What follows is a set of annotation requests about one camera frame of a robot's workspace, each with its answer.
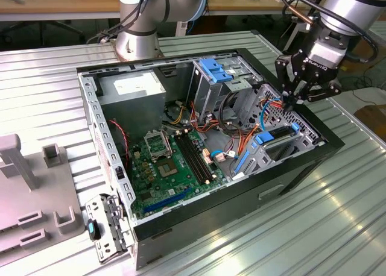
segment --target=black case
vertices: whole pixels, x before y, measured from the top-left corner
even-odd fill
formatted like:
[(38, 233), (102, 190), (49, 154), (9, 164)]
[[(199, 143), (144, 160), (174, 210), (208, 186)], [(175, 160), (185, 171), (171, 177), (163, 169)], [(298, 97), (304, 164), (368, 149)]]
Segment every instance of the black case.
[[(281, 85), (277, 78), (246, 49), (224, 50), (199, 54), (185, 54), (179, 57), (213, 55), (237, 52), (243, 59), (261, 74), (278, 92)], [(154, 61), (140, 60), (135, 63)], [(103, 67), (114, 68), (116, 63)], [(78, 72), (90, 71), (89, 67), (79, 68)], [(295, 158), (289, 158), (255, 176), (242, 180), (225, 189), (212, 193), (189, 205), (179, 207), (152, 221), (134, 227), (138, 241), (137, 269), (189, 245), (197, 239), (221, 228), (258, 209), (278, 196), (296, 188), (313, 170), (325, 160), (331, 158), (344, 143), (305, 105), (294, 108), (308, 124), (326, 142), (322, 146)]]

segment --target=ribbed aluminum surface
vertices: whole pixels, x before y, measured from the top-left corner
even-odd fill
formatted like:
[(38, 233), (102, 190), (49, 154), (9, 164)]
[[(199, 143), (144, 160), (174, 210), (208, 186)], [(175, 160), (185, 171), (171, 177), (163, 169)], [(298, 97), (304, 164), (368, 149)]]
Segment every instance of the ribbed aluminum surface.
[[(248, 48), (274, 71), (276, 53), (250, 32), (160, 41), (165, 55)], [(71, 161), (78, 198), (106, 192), (87, 129), (76, 66), (115, 62), (110, 45), (0, 54), (0, 134), (23, 154), (56, 142)], [(385, 151), (330, 101), (310, 105), (345, 142), (296, 190), (135, 272), (131, 259), (100, 266), (87, 232), (0, 268), (0, 275), (384, 275)]]
[(386, 21), (376, 21), (370, 30), (386, 41)]

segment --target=gray plastic stand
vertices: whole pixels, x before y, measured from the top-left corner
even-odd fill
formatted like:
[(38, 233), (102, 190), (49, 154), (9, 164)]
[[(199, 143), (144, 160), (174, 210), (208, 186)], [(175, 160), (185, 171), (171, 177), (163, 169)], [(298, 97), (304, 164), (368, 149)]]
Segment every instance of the gray plastic stand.
[(20, 150), (17, 134), (0, 137), (0, 266), (84, 231), (66, 150)]

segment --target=yellow wire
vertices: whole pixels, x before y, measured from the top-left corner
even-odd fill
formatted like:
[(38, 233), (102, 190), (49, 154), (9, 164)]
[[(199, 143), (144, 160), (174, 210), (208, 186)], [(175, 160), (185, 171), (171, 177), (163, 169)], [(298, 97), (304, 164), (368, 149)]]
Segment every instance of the yellow wire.
[(180, 120), (181, 120), (181, 118), (182, 118), (182, 113), (183, 113), (183, 110), (184, 110), (184, 109), (185, 109), (184, 106), (181, 106), (180, 114), (179, 114), (178, 118), (177, 118), (175, 121), (171, 122), (171, 124), (177, 124), (177, 123), (180, 122)]

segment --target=robotiq logo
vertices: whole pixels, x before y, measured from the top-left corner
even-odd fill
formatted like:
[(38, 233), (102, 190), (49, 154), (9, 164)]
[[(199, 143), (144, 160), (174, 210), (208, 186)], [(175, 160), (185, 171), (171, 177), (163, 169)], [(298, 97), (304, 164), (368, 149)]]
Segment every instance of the robotiq logo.
[(319, 64), (319, 63), (316, 63), (316, 62), (313, 62), (312, 60), (308, 60), (308, 62), (324, 71), (327, 71), (328, 68), (326, 66), (323, 66), (322, 64)]

